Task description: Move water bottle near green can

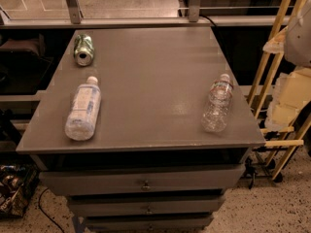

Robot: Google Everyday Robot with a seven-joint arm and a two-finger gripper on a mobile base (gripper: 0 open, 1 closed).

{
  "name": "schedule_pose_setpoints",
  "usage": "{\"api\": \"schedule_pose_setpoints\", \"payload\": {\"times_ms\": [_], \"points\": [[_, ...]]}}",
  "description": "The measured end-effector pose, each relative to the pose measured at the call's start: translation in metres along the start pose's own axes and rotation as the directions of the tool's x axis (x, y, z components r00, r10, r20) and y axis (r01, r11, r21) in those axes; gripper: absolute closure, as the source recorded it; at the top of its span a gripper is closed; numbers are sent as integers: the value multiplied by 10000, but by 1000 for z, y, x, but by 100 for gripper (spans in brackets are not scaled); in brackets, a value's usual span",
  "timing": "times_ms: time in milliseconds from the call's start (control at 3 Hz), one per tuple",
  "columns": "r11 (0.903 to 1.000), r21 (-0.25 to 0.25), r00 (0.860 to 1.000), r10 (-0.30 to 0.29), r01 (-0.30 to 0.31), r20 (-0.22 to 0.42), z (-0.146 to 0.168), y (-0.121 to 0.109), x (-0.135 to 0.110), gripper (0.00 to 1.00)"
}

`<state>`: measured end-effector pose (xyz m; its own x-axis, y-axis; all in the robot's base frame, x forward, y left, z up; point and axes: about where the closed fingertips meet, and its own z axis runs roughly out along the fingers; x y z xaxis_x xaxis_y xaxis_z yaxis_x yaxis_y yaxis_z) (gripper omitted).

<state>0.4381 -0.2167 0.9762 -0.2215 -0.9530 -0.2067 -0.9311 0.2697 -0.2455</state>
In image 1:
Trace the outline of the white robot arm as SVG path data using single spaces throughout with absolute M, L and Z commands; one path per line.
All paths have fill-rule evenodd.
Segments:
M 296 68 L 281 73 L 275 82 L 267 109 L 265 127 L 279 131 L 287 127 L 311 101 L 311 12 L 302 9 L 280 33 L 263 47 L 265 52 L 283 53 Z

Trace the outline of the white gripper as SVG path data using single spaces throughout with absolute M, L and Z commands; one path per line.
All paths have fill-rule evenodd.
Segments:
M 290 125 L 311 101 L 311 69 L 296 67 L 276 80 L 272 101 L 264 122 L 269 131 L 280 131 Z

